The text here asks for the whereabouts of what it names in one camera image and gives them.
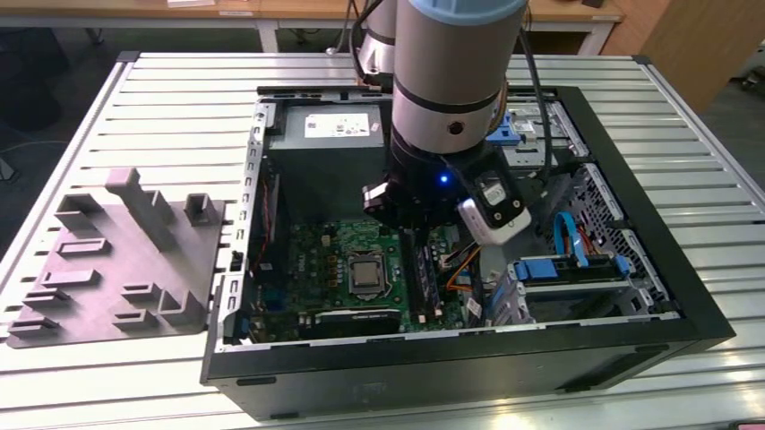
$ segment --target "slotted aluminum table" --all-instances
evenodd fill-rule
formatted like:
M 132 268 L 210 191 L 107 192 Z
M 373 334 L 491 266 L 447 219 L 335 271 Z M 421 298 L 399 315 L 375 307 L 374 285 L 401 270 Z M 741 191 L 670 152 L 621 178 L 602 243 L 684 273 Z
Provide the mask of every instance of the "slotted aluminum table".
M 606 391 L 299 425 L 697 428 L 765 417 L 762 192 L 653 66 L 630 57 L 540 56 L 538 63 L 544 83 L 585 91 L 737 337 Z M 353 78 L 350 61 L 325 55 L 143 54 L 118 63 L 0 264 L 0 339 L 40 273 L 46 257 L 36 252 L 56 238 L 51 211 L 64 193 L 92 191 L 107 202 L 114 196 L 96 187 L 108 168 L 135 166 L 144 189 L 162 189 L 168 201 L 208 193 L 234 204 L 258 86 L 351 84 Z M 531 84 L 522 59 L 510 63 L 509 79 Z M 206 333 L 23 350 L 0 345 L 0 428 L 275 426 L 200 386 L 204 341 Z

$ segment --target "sticker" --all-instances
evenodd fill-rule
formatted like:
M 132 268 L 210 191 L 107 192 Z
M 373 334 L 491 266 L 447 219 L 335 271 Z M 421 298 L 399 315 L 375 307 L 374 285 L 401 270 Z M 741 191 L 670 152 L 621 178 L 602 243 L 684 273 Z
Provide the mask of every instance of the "sticker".
M 540 108 L 538 107 L 525 107 L 521 109 L 511 109 L 510 112 L 513 112 L 517 116 L 540 116 Z
M 491 206 L 497 206 L 506 198 L 507 195 L 505 194 L 505 188 L 502 188 L 502 184 L 497 182 L 489 188 L 483 190 L 483 196 L 486 201 Z
M 467 300 L 467 310 L 473 315 L 475 315 L 477 318 L 481 318 L 481 305 L 478 305 L 478 302 L 473 297 L 470 297 L 470 300 Z
M 219 11 L 220 16 L 255 16 L 251 12 L 236 12 L 236 11 Z
M 518 121 L 513 125 L 517 132 L 534 133 L 534 124 L 531 121 Z
M 367 114 L 314 114 L 306 117 L 306 138 L 370 135 Z

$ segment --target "floor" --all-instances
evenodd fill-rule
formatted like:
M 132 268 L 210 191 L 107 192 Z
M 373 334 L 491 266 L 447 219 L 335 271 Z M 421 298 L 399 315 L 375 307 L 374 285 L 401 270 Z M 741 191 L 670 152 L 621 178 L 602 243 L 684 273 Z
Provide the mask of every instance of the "floor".
M 0 123 L 0 154 L 17 169 L 20 176 L 12 185 L 0 184 L 0 257 L 11 245 L 46 185 L 58 160 L 72 138 L 83 116 L 108 76 L 118 54 L 127 50 L 158 52 L 258 52 L 259 40 L 251 30 L 104 30 L 106 42 L 90 44 L 86 32 L 56 30 L 56 37 L 70 59 L 71 68 L 50 84 L 63 104 L 63 117 L 42 131 L 19 133 Z M 289 30 L 280 30 L 283 51 L 323 52 L 337 43 L 337 30 L 306 34 L 303 40 Z M 765 97 L 741 91 L 730 84 L 717 97 L 702 120 L 738 162 L 765 187 Z M 56 141 L 3 152 L 23 142 Z

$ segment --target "black cable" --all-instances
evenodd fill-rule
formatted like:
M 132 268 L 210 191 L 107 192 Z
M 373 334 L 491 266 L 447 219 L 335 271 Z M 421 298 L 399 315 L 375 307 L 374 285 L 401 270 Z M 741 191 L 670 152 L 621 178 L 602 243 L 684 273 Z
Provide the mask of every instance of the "black cable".
M 365 21 L 367 21 L 367 18 L 370 18 L 371 13 L 378 8 L 382 2 L 383 0 L 374 0 L 374 2 L 370 4 L 370 7 L 365 9 L 365 11 L 361 13 L 359 18 L 355 20 L 349 34 L 349 49 L 350 49 L 350 56 L 354 60 L 354 69 L 357 70 L 357 75 L 359 76 L 359 79 L 365 83 L 367 83 L 369 76 L 363 72 L 363 67 L 361 67 L 359 52 L 357 52 L 357 38 L 354 36 L 358 32 L 361 32 L 361 24 Z
M 349 0 L 349 6 L 346 6 L 346 20 L 343 21 L 343 28 L 337 34 L 337 46 L 335 51 L 339 52 L 339 49 L 343 47 L 343 39 L 346 38 L 346 30 L 349 29 L 349 20 L 350 20 L 350 6 L 354 0 Z
M 475 315 L 470 310 L 467 311 L 467 328 L 481 327 L 485 324 L 485 289 L 483 280 L 481 278 L 481 253 L 475 256 L 469 264 L 470 281 L 473 293 L 470 297 L 479 305 L 479 315 Z
M 354 13 L 357 14 L 357 18 L 359 18 L 359 7 L 357 6 L 357 0 L 350 0 L 350 4 L 354 6 Z
M 529 27 L 526 27 L 526 31 L 531 31 L 531 25 L 534 24 L 534 15 L 531 14 L 531 7 L 530 6 L 526 9 L 526 12 L 529 13 Z
M 529 36 L 523 28 L 519 29 L 518 37 L 521 40 L 521 46 L 523 47 L 523 54 L 526 55 L 526 62 L 529 63 L 531 84 L 534 87 L 534 97 L 537 98 L 537 104 L 540 105 L 540 115 L 542 116 L 542 131 L 545 133 L 545 164 L 540 174 L 540 179 L 544 183 L 546 183 L 548 178 L 550 177 L 550 167 L 553 165 L 553 136 L 550 132 L 550 117 L 548 116 L 548 105 L 545 103 L 545 97 L 542 94 L 542 84 L 540 82 L 537 62 L 534 61 L 534 55 L 531 53 L 531 43 L 529 42 Z

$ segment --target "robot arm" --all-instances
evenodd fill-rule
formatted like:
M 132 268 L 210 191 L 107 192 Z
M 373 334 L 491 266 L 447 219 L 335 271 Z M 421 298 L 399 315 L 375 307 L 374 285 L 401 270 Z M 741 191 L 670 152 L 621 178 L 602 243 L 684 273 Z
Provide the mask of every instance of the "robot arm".
M 459 216 L 475 241 L 498 245 L 531 222 L 505 157 L 485 141 L 503 115 L 526 3 L 398 1 L 391 166 L 387 181 L 365 189 L 365 211 L 394 227 L 429 231 Z

